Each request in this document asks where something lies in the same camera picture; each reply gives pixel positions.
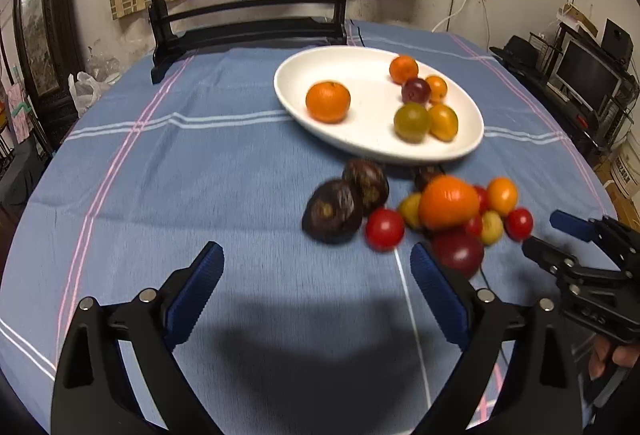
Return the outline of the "person's right hand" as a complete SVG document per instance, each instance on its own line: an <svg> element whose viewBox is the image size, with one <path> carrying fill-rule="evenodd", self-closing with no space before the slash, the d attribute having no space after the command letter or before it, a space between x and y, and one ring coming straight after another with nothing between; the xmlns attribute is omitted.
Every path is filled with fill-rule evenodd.
<svg viewBox="0 0 640 435"><path fill-rule="evenodd" d="M639 345L620 345L616 348L605 337L597 335L593 340L592 353L588 363L588 371L591 380L602 377L608 360L616 366L632 368L639 358Z"/></svg>

